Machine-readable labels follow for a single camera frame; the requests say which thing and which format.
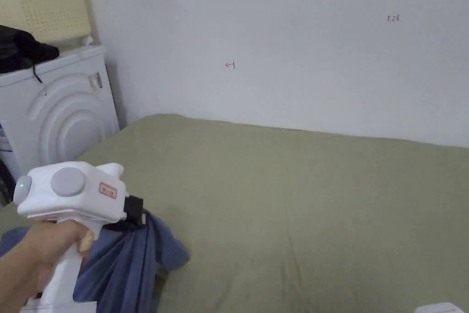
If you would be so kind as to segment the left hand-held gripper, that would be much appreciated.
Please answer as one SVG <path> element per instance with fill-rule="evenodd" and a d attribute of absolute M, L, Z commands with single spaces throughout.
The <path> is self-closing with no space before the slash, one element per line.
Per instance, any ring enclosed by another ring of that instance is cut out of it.
<path fill-rule="evenodd" d="M 143 200 L 130 195 L 117 163 L 99 165 L 70 161 L 32 169 L 18 179 L 13 201 L 19 215 L 32 220 L 74 220 L 97 240 L 103 226 L 131 224 L 153 228 L 153 215 Z M 40 298 L 30 298 L 23 313 L 94 313 L 97 302 L 76 302 L 74 289 L 81 256 L 73 245 L 59 259 Z"/>

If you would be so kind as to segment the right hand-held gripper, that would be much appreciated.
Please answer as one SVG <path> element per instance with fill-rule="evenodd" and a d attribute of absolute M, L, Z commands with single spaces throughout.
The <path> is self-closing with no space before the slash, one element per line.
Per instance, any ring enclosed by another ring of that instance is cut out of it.
<path fill-rule="evenodd" d="M 464 313 L 464 311 L 451 302 L 440 302 L 418 307 L 414 313 Z"/>

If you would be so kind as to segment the person's left hand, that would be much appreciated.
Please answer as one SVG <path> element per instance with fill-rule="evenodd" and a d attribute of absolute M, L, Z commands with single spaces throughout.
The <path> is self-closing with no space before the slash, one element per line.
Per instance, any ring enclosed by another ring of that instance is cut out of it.
<path fill-rule="evenodd" d="M 18 313 L 28 298 L 41 292 L 59 259 L 74 244 L 81 258 L 89 255 L 94 234 L 67 220 L 39 222 L 0 259 L 0 311 Z"/>

